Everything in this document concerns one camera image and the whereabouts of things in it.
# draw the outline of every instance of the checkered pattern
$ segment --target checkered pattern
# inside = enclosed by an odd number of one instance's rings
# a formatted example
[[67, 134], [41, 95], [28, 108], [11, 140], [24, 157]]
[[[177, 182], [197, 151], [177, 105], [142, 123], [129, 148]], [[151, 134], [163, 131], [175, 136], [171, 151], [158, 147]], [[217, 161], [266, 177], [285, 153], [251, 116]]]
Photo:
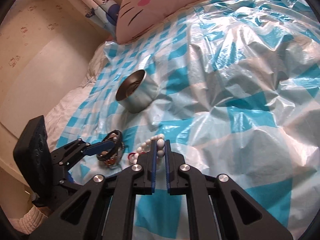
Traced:
[[[304, 0], [208, 0], [177, 12], [128, 45], [107, 42], [109, 63], [57, 147], [123, 131], [126, 153], [163, 133], [204, 174], [226, 173], [298, 237], [319, 208], [320, 31]], [[157, 99], [130, 114], [120, 83], [145, 69]], [[115, 170], [85, 157], [84, 184]], [[186, 200], [169, 196], [164, 168], [156, 192], [136, 202], [133, 239], [188, 238]]]

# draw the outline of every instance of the pearl bracelet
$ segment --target pearl bracelet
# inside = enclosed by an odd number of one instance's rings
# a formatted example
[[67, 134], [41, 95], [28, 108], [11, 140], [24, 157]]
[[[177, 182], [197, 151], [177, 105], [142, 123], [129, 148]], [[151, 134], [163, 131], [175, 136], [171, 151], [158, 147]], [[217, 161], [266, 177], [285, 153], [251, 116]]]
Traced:
[[152, 136], [150, 139], [141, 143], [140, 147], [137, 148], [135, 153], [130, 153], [128, 155], [128, 159], [129, 159], [130, 163], [136, 164], [139, 155], [142, 153], [148, 152], [148, 148], [150, 147], [152, 140], [157, 141], [157, 156], [158, 156], [158, 158], [164, 157], [164, 150], [163, 150], [163, 148], [164, 148], [164, 134], [160, 133], [158, 135]]

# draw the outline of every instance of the robotic arm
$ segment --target robotic arm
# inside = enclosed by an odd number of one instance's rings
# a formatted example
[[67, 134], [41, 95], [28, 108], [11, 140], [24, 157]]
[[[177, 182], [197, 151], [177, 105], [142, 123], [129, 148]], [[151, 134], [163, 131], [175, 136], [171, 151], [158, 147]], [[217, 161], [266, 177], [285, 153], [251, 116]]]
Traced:
[[[14, 150], [15, 161], [35, 191], [33, 203], [54, 212], [29, 240], [130, 240], [136, 195], [151, 195], [156, 185], [156, 141], [137, 164], [105, 178], [95, 175], [81, 186], [68, 170], [84, 155], [111, 152], [117, 142], [90, 145], [81, 139], [52, 153], [43, 116], [30, 120]], [[164, 146], [167, 190], [186, 195], [191, 240], [292, 240], [290, 232], [228, 175], [202, 174], [182, 154]]]

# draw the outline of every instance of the metal screw cap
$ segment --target metal screw cap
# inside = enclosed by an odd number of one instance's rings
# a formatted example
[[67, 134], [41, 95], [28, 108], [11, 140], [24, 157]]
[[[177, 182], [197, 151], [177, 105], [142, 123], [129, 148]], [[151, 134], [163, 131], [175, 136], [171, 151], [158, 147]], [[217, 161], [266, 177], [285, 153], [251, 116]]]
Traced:
[[190, 170], [190, 166], [188, 164], [182, 164], [182, 165], [180, 165], [180, 170], [188, 171], [188, 170]]
[[131, 168], [133, 171], [140, 171], [142, 169], [142, 166], [140, 164], [135, 164]]
[[94, 182], [101, 182], [103, 181], [103, 176], [102, 175], [96, 175], [93, 177]]
[[229, 180], [229, 177], [228, 175], [226, 174], [220, 174], [218, 179], [221, 181], [221, 182], [227, 182]]

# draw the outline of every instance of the blue gripper pad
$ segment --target blue gripper pad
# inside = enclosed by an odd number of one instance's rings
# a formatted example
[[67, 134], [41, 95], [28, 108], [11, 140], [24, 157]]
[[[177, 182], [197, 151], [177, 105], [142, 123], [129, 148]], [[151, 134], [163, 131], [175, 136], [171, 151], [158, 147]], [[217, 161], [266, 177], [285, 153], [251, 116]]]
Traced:
[[164, 160], [165, 160], [165, 178], [167, 181], [167, 191], [170, 193], [170, 167], [169, 167], [169, 153], [170, 141], [166, 140], [164, 144]]
[[113, 141], [95, 143], [87, 148], [84, 155], [92, 156], [103, 151], [109, 151], [113, 147], [115, 147], [115, 143]]
[[156, 167], [157, 167], [157, 144], [156, 144], [156, 141], [152, 141], [150, 153], [152, 153], [151, 190], [152, 190], [152, 193], [154, 193], [155, 189], [156, 189]]

